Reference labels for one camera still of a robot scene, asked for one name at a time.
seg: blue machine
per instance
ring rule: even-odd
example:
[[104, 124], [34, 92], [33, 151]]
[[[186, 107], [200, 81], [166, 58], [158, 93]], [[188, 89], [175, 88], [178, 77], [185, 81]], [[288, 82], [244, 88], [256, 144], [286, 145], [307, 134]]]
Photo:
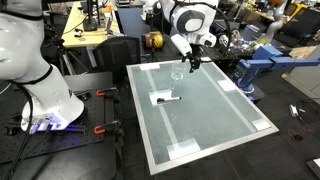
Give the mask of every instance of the blue machine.
[[292, 59], [282, 57], [282, 53], [272, 46], [261, 46], [253, 55], [254, 60], [240, 60], [237, 70], [231, 76], [232, 81], [243, 90], [245, 94], [252, 93], [254, 87], [252, 81], [262, 71], [286, 71], [294, 67], [317, 66], [320, 58], [315, 60]]

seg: floor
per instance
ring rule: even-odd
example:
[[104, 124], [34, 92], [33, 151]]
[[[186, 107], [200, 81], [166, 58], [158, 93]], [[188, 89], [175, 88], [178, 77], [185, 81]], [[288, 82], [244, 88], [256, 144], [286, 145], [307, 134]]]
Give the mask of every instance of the floor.
[[[56, 22], [57, 31], [63, 30], [64, 19]], [[81, 59], [88, 57], [83, 49]], [[214, 179], [214, 180], [312, 180], [317, 179], [305, 164], [320, 157], [320, 107], [305, 103], [304, 122], [293, 118], [289, 104], [308, 99], [281, 78], [280, 72], [265, 72], [255, 81], [265, 93], [257, 107], [279, 128], [279, 132], [250, 143], [223, 151], [184, 166], [150, 176], [138, 121], [125, 121], [122, 177], [126, 180], [144, 179]], [[127, 89], [120, 90], [125, 117], [134, 117], [132, 96]], [[301, 141], [294, 141], [288, 132], [308, 127]]]

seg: marker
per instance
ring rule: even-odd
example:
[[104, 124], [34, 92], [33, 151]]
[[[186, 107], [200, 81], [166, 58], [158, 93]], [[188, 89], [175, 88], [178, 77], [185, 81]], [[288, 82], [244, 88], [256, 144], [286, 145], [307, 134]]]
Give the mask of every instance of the marker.
[[158, 98], [157, 103], [165, 103], [165, 102], [171, 102], [171, 101], [180, 101], [181, 97], [172, 97], [172, 98]]

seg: glass table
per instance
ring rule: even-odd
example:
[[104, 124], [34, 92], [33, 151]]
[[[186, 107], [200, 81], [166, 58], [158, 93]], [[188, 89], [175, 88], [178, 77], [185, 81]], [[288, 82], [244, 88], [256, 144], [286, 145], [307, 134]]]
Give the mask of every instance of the glass table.
[[127, 66], [151, 175], [278, 131], [214, 63], [189, 66]]

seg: office chair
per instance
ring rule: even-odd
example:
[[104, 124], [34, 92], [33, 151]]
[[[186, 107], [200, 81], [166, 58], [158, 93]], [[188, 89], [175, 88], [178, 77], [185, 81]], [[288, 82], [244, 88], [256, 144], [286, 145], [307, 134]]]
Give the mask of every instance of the office chair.
[[107, 39], [92, 52], [98, 70], [112, 72], [114, 84], [122, 82], [127, 77], [126, 65], [141, 63], [139, 39], [134, 37]]
[[319, 29], [320, 12], [311, 9], [301, 9], [274, 35], [274, 39], [292, 48], [305, 45]]

